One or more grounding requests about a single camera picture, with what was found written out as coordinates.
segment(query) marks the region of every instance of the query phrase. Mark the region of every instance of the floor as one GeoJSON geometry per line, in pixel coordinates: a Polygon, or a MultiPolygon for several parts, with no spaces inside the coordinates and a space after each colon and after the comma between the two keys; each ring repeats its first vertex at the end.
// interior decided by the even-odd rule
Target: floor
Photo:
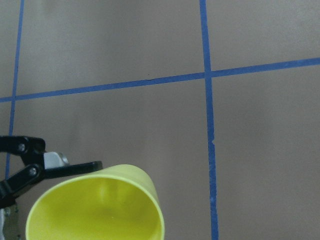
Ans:
{"type": "MultiPolygon", "coordinates": [[[[2,0],[0,135],[152,178],[166,240],[320,238],[320,2],[2,0]]],[[[23,167],[0,155],[0,179],[23,167]]],[[[20,229],[47,189],[18,199],[20,229]]]]}

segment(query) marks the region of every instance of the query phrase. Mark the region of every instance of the yellow plastic cup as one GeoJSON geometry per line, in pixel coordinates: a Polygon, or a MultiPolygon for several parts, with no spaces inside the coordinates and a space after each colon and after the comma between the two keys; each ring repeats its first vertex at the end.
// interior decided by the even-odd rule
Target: yellow plastic cup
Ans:
{"type": "Polygon", "coordinates": [[[164,240],[155,186],[122,164],[64,181],[33,205],[27,240],[164,240]]]}

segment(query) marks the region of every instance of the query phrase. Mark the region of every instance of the gray floor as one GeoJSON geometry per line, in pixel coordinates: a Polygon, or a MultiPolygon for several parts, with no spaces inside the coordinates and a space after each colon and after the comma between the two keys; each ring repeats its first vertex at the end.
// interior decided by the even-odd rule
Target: gray floor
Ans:
{"type": "MultiPolygon", "coordinates": [[[[212,70],[320,57],[320,2],[208,0],[212,70]]],[[[12,95],[20,1],[0,0],[0,98],[12,95]]],[[[26,1],[16,94],[204,72],[199,1],[26,1]]],[[[320,66],[215,77],[220,240],[320,238],[320,66]]],[[[205,80],[15,103],[14,135],[72,164],[134,164],[156,186],[166,240],[211,239],[205,80]]],[[[11,102],[0,102],[7,135],[11,102]]],[[[4,178],[6,156],[0,155],[4,178]]],[[[22,168],[11,158],[10,172],[22,168]]],[[[19,198],[24,232],[35,200],[19,198]]]]}

